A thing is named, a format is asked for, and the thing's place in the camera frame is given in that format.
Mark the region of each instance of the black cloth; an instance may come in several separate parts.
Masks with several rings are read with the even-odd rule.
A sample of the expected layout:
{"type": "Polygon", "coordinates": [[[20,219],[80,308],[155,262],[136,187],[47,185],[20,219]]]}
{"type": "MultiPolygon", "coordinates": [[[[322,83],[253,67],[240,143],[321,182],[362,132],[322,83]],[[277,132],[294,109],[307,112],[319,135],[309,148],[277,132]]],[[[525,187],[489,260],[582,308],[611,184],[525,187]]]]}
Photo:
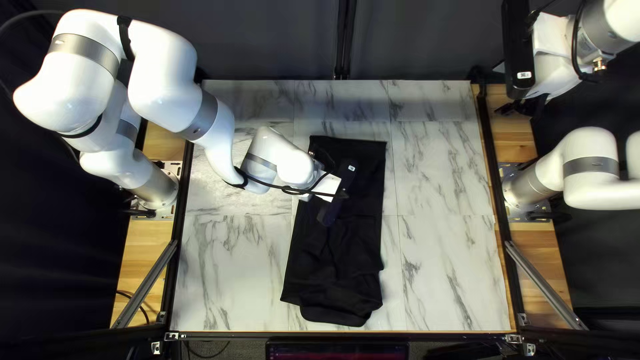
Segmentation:
{"type": "Polygon", "coordinates": [[[336,167],[358,164],[347,189],[349,198],[333,225],[317,214],[328,202],[312,197],[298,202],[281,301],[300,306],[304,319],[363,326],[382,306],[378,273],[386,142],[311,136],[309,151],[336,167]]]}

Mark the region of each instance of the marble surface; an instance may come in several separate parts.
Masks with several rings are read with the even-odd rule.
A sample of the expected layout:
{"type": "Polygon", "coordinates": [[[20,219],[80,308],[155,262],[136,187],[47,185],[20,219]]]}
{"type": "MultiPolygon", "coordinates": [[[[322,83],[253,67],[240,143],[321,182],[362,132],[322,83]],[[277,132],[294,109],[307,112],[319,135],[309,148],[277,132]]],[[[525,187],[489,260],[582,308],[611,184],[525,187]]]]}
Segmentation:
{"type": "Polygon", "coordinates": [[[387,82],[391,121],[476,121],[466,81],[387,82]]]}
{"type": "Polygon", "coordinates": [[[196,146],[171,329],[501,331],[508,308],[471,89],[465,81],[205,81],[236,116],[234,163],[273,126],[387,142],[383,306],[361,328],[280,302],[297,199],[226,185],[196,146]]]}

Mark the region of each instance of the black garment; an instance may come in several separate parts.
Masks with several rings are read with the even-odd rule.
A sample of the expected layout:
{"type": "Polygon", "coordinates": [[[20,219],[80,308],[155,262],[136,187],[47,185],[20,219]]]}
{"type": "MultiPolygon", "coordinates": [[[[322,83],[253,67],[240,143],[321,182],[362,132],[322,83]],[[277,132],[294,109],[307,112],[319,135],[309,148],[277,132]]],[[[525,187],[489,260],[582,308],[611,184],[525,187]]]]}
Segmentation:
{"type": "Polygon", "coordinates": [[[358,163],[333,225],[316,216],[327,202],[300,201],[293,227],[281,301],[300,306],[313,322],[363,326],[382,306],[378,272],[385,142],[311,136],[309,150],[324,164],[358,163]]]}

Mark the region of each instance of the silver metal band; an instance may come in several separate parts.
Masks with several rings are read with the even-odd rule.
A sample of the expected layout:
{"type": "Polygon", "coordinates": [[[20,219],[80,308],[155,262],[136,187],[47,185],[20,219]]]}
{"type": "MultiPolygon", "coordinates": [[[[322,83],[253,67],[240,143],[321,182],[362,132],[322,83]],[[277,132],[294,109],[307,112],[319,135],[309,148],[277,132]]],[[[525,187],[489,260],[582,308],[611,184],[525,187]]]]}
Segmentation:
{"type": "Polygon", "coordinates": [[[618,162],[612,158],[602,156],[587,156],[567,161],[562,166],[564,177],[579,174],[581,172],[608,172],[616,176],[620,175],[618,162]]]}
{"type": "Polygon", "coordinates": [[[136,136],[138,135],[138,129],[136,129],[136,127],[133,126],[133,124],[131,124],[130,122],[120,119],[120,121],[118,121],[118,129],[116,129],[116,134],[120,134],[135,143],[136,136]]]}
{"type": "Polygon", "coordinates": [[[504,200],[522,211],[534,210],[534,205],[558,192],[544,186],[536,175],[535,163],[502,182],[504,200]]]}
{"type": "MultiPolygon", "coordinates": [[[[133,152],[134,159],[143,160],[145,156],[138,149],[133,152]]],[[[178,183],[171,179],[159,167],[152,164],[149,180],[135,189],[128,189],[142,199],[147,209],[161,209],[173,201],[178,193],[178,183]]]]}
{"type": "Polygon", "coordinates": [[[250,152],[247,152],[246,155],[244,156],[245,159],[251,160],[251,161],[255,161],[256,163],[267,167],[273,171],[278,171],[278,167],[276,167],[276,165],[270,161],[267,161],[263,158],[261,158],[260,156],[254,155],[250,152]]]}
{"type": "Polygon", "coordinates": [[[217,114],[218,100],[215,96],[203,91],[202,104],[200,105],[198,113],[193,118],[189,126],[177,134],[189,141],[197,140],[203,137],[203,135],[209,131],[211,126],[213,126],[213,122],[216,120],[217,114]]]}
{"type": "Polygon", "coordinates": [[[118,74],[120,61],[115,54],[99,42],[77,34],[58,34],[51,40],[49,53],[76,54],[94,61],[107,69],[113,78],[118,74]]]}
{"type": "Polygon", "coordinates": [[[604,0],[590,1],[584,8],[581,19],[584,33],[589,41],[599,50],[609,54],[618,54],[620,51],[634,45],[634,42],[620,37],[606,20],[604,13],[604,0]]]}

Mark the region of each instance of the gray wall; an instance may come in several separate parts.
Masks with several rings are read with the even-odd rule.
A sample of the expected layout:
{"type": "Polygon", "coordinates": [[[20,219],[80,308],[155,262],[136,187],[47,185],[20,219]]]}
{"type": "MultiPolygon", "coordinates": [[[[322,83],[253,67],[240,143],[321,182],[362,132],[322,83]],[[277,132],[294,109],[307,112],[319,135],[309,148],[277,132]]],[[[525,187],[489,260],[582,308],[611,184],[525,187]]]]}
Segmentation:
{"type": "MultiPolygon", "coordinates": [[[[531,9],[550,0],[531,0],[531,9]]],[[[550,6],[575,13],[579,1],[550,6]]],[[[474,65],[502,60],[502,0],[358,2],[351,77],[464,79],[474,65]]]]}
{"type": "Polygon", "coordinates": [[[34,0],[39,9],[88,8],[172,30],[216,79],[330,78],[338,0],[34,0]]]}
{"type": "MultiPolygon", "coordinates": [[[[531,0],[532,8],[548,0],[531,0]]],[[[502,59],[502,0],[359,0],[352,79],[462,79],[502,59]]],[[[579,0],[548,11],[574,13],[579,0]]],[[[330,78],[339,0],[34,0],[171,29],[213,78],[330,78]]]]}

